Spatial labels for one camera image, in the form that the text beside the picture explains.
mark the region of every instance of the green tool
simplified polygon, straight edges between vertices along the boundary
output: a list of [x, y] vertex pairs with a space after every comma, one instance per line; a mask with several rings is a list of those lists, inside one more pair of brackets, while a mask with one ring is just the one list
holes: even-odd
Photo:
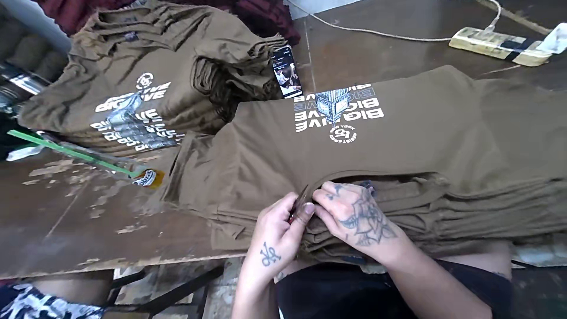
[[21, 133], [21, 132], [18, 132], [16, 130], [13, 130], [13, 129], [9, 130], [8, 134], [15, 136], [15, 137], [19, 137], [22, 140], [26, 140], [26, 141], [29, 141], [29, 142], [33, 142], [33, 143], [45, 146], [47, 148], [54, 149], [54, 150], [61, 152], [63, 154], [67, 154], [67, 155], [72, 156], [72, 157], [77, 157], [80, 160], [83, 160], [87, 163], [104, 166], [104, 167], [109, 168], [113, 171], [124, 173], [124, 174], [128, 175], [130, 178], [137, 177], [143, 172], [143, 171], [140, 171], [140, 172], [137, 172], [137, 173], [132, 172], [132, 171], [129, 171], [127, 169], [123, 169], [122, 167], [118, 167], [116, 165], [112, 165], [110, 163], [102, 161], [98, 158], [77, 152], [76, 150], [68, 149], [64, 146], [57, 145], [57, 144], [55, 144], [51, 141], [42, 140], [41, 138], [37, 138], [35, 136], [31, 136], [31, 135], [28, 135], [28, 134], [25, 134], [25, 133]]

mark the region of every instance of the power strip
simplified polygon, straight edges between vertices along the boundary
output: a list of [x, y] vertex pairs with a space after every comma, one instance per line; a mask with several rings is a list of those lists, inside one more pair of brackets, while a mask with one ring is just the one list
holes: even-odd
[[466, 27], [451, 38], [449, 46], [525, 66], [538, 66], [551, 56], [549, 52], [536, 49], [540, 43], [525, 37]]

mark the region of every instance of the circular logo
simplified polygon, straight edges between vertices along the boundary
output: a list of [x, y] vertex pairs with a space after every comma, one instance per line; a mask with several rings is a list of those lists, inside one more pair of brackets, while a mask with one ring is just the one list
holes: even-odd
[[142, 74], [136, 81], [136, 89], [142, 90], [151, 85], [151, 81], [154, 79], [154, 75], [146, 72]]
[[329, 131], [329, 137], [335, 143], [351, 143], [356, 140], [354, 127], [350, 125], [337, 125]]

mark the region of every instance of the dark red fabric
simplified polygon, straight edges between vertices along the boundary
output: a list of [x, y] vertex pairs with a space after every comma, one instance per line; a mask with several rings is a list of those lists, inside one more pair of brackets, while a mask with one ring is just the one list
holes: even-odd
[[238, 0], [232, 13], [261, 37], [279, 33], [290, 45], [298, 44], [301, 39], [293, 27], [289, 6], [283, 0]]
[[134, 0], [34, 0], [46, 16], [71, 36], [77, 33], [96, 9], [119, 9]]
[[[115, 10], [134, 0], [34, 0], [45, 15], [71, 36], [77, 33], [96, 9]], [[237, 15], [255, 34], [270, 37], [279, 33], [290, 45], [301, 36], [294, 29], [289, 7], [283, 0], [169, 0], [183, 5], [207, 5]]]

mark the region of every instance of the scissors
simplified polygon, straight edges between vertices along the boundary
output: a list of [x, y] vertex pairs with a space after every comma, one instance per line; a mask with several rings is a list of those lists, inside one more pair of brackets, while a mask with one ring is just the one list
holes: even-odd
[[293, 202], [293, 206], [291, 206], [291, 209], [289, 211], [289, 219], [287, 220], [288, 224], [291, 224], [295, 220], [295, 218], [297, 218], [297, 209], [303, 207], [303, 205], [305, 204], [307, 198], [307, 186], [308, 185], [305, 185], [305, 188], [303, 188], [301, 193], [299, 193], [299, 196], [297, 196], [297, 198]]

